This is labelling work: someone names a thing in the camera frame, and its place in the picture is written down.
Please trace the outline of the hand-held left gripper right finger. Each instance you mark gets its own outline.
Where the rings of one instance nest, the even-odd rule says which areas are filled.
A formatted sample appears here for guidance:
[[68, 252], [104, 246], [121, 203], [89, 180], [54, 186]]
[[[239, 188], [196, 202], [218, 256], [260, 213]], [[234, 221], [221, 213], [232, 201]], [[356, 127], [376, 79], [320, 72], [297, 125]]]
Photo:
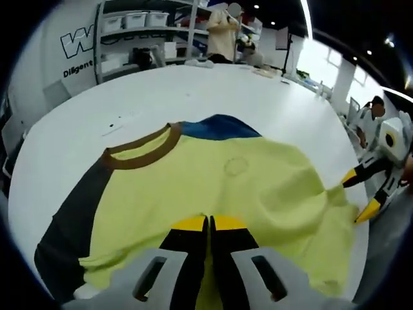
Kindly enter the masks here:
[[274, 249], [260, 247], [237, 218], [211, 216], [210, 241], [224, 309], [355, 308], [311, 288], [306, 272]]

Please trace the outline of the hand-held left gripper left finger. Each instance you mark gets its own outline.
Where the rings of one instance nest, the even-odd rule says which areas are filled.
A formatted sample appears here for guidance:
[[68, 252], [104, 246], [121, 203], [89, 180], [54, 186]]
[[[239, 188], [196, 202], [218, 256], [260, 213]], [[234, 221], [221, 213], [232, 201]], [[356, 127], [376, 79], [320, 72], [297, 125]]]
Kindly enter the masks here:
[[160, 247], [112, 273], [110, 285], [63, 309], [194, 309], [205, 270], [208, 218], [177, 222]]

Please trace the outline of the person's right hand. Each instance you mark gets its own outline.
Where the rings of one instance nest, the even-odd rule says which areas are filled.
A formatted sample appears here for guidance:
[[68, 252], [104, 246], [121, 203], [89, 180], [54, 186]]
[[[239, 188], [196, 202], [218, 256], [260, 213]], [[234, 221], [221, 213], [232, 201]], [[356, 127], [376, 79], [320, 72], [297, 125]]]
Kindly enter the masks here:
[[403, 181], [412, 183], [412, 179], [413, 179], [413, 157], [412, 156], [409, 156], [407, 158], [402, 179]]

